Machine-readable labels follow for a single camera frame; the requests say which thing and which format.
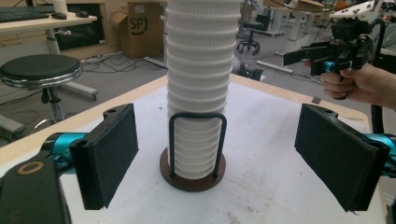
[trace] stack of white cups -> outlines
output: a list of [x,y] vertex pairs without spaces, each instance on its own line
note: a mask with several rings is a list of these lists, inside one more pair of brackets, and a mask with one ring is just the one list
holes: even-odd
[[[168,1],[168,120],[179,112],[224,113],[240,4],[240,0]],[[176,120],[178,176],[200,179],[212,173],[220,127],[220,119]]]

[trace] black metal holder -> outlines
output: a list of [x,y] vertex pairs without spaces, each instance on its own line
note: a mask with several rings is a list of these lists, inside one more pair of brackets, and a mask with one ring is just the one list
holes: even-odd
[[[216,157],[215,168],[208,176],[201,179],[186,179],[175,173],[175,122],[176,119],[221,119],[221,131],[219,136],[218,153]],[[169,119],[169,164],[167,148],[163,151],[160,159],[160,169],[163,178],[177,189],[186,191],[202,191],[211,189],[217,185],[225,172],[225,158],[222,155],[224,137],[227,128],[227,119],[220,113],[176,113]]]

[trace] white table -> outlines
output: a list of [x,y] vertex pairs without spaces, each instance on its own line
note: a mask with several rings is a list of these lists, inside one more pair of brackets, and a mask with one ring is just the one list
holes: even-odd
[[[345,213],[296,152],[300,103],[312,98],[233,76],[223,179],[202,192],[171,187],[160,172],[167,147],[166,77],[0,148],[0,175],[35,155],[55,132],[89,132],[103,111],[134,103],[139,152],[107,209],[85,211],[74,175],[61,177],[73,223],[386,223],[380,185],[369,211]],[[361,112],[321,101],[364,133]]]

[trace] desk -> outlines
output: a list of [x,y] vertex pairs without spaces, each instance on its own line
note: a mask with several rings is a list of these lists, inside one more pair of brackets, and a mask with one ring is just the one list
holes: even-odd
[[[282,33],[282,32],[279,32],[278,29],[280,27],[282,15],[284,12],[292,12],[293,16],[294,16],[294,23],[293,23],[293,26],[290,31],[288,44],[285,48],[285,51],[284,52],[276,51],[275,54],[283,57],[283,55],[285,53],[293,52],[297,49],[300,49],[301,46],[308,45],[309,37],[310,37],[310,35],[309,35],[310,28],[314,21],[315,13],[303,12],[303,11],[299,11],[299,10],[292,10],[287,7],[271,7],[271,10],[275,11],[275,13],[274,13],[274,21],[275,22],[274,23],[276,24],[276,28],[275,28],[275,30],[271,29],[271,31],[268,31],[266,33],[269,35],[272,35],[272,36]],[[300,30],[300,26],[301,26],[301,22],[302,22],[303,18],[305,18],[305,25],[304,25],[304,29],[303,29],[303,33],[305,34],[305,36],[300,39],[297,39],[297,34]],[[282,66],[283,64],[281,66],[277,66],[277,65],[274,65],[271,63],[266,63],[266,62],[260,61],[260,60],[258,60],[257,63],[267,66],[267,67],[274,68],[276,70],[283,71],[283,72],[293,73],[293,71],[290,70],[289,68]]]
[[[0,23],[0,35],[12,35],[17,33],[32,32],[32,31],[46,31],[47,41],[43,43],[30,43],[22,45],[13,45],[9,47],[0,48],[0,65],[21,56],[26,56],[35,53],[53,53],[61,54],[56,41],[54,28],[69,26],[69,25],[80,25],[84,23],[90,23],[95,21],[96,17],[89,18],[78,18],[75,13],[68,13],[67,20],[55,20],[52,17],[40,20],[31,21],[12,21]],[[63,84],[63,87],[74,90],[82,91],[92,96],[93,100],[96,99],[97,90],[82,86],[74,82],[68,82]],[[18,134],[23,128],[21,124],[13,120],[7,119],[0,116],[1,126],[11,133]]]
[[[166,81],[166,77],[161,77],[1,147],[0,175],[15,162],[35,155],[50,134],[87,132],[101,121],[105,110],[134,102],[140,151],[110,206],[100,211],[85,211],[76,177],[61,177],[73,223],[386,223],[380,188],[375,191],[368,212],[345,213],[292,145],[285,147],[293,142],[294,136],[288,137],[288,132],[298,122],[298,113],[292,115],[288,111],[298,110],[299,103],[309,103],[311,97],[237,76],[232,76],[229,112],[226,112],[226,116],[236,113],[227,118],[223,149],[227,160],[225,176],[207,191],[188,193],[174,189],[162,178],[159,169],[159,158],[167,145]],[[270,104],[274,99],[282,110]],[[262,103],[249,105],[247,101]],[[368,124],[361,112],[327,102],[320,105],[358,125]],[[260,114],[273,116],[262,118]],[[278,114],[285,117],[276,120],[278,125],[272,129],[270,123]],[[293,118],[292,127],[286,122],[288,118]],[[252,153],[250,146],[256,142],[262,145]],[[277,147],[264,144],[269,142]]]

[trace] black round stool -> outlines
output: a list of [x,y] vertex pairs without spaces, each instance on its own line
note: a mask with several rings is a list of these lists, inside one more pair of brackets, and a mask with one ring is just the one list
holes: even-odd
[[56,87],[82,74],[79,60],[59,54],[37,54],[9,61],[0,68],[2,82],[10,87],[43,89],[41,101],[50,103],[54,117],[39,122],[35,129],[47,121],[56,123],[66,119]]
[[248,40],[241,40],[236,47],[239,50],[239,53],[244,52],[244,47],[247,47],[247,50],[254,48],[253,55],[260,51],[260,44],[253,39],[254,30],[264,30],[265,25],[259,21],[245,21],[243,26],[250,30],[250,35]]

